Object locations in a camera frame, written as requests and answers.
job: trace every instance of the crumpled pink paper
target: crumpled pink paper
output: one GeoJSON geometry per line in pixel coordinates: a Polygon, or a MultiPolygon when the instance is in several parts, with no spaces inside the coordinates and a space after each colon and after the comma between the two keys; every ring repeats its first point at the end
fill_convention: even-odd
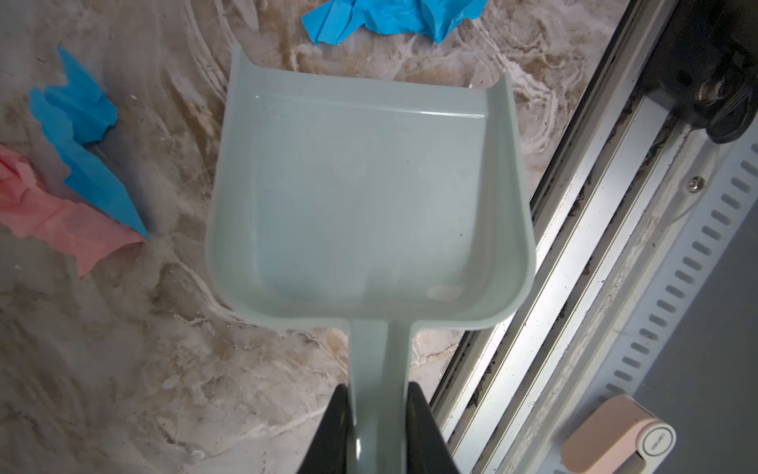
{"type": "Polygon", "coordinates": [[[83,277],[104,256],[145,238],[87,204],[48,194],[26,158],[0,145],[0,222],[77,258],[83,277]]]}

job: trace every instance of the blue tissue paper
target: blue tissue paper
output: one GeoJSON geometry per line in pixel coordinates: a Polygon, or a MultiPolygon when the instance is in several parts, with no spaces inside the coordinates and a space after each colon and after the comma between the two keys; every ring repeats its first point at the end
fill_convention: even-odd
{"type": "Polygon", "coordinates": [[[29,108],[45,137],[71,168],[66,185],[112,218],[148,237],[126,187],[82,145],[102,140],[118,112],[94,79],[65,49],[58,47],[68,84],[30,92],[29,108]]]}
{"type": "Polygon", "coordinates": [[[311,40],[340,44],[365,25],[383,35],[423,33],[441,42],[466,18],[479,18],[487,0],[330,0],[302,17],[311,40]]]}

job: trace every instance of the black cable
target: black cable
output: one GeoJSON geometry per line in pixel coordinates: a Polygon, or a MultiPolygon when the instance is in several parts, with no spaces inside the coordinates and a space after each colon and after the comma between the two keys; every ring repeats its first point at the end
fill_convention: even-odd
{"type": "Polygon", "coordinates": [[[714,143],[729,143],[741,137],[747,130],[758,111],[758,91],[756,91],[756,78],[754,74],[745,74],[742,84],[737,88],[735,93],[724,102],[718,112],[711,118],[706,132],[714,143]],[[744,105],[744,111],[737,127],[731,130],[719,130],[724,126],[724,120],[741,105],[744,105]]]}

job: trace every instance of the marble surface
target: marble surface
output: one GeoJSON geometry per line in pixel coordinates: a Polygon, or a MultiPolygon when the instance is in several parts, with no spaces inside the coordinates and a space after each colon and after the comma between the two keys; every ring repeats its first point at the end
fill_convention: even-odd
{"type": "MultiPolygon", "coordinates": [[[[625,0],[490,0],[442,44],[360,30],[314,46],[299,16],[321,0],[4,0],[0,143],[78,199],[28,111],[62,83],[62,45],[119,122],[92,147],[152,236],[83,279],[74,261],[0,228],[0,472],[295,472],[347,339],[333,329],[240,324],[205,275],[230,44],[259,66],[488,87],[511,74],[530,189],[619,21],[625,0]]],[[[411,377],[427,396],[459,333],[427,331],[411,377]]]]}

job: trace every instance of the dustpan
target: dustpan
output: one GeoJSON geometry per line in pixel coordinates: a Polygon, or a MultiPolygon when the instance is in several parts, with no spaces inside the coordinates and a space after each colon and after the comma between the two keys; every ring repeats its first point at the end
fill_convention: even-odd
{"type": "Polygon", "coordinates": [[[412,336],[495,325],[525,298],[524,182],[507,76],[487,90],[326,77],[233,47],[208,271],[251,323],[348,333],[360,474],[405,472],[412,336]]]}

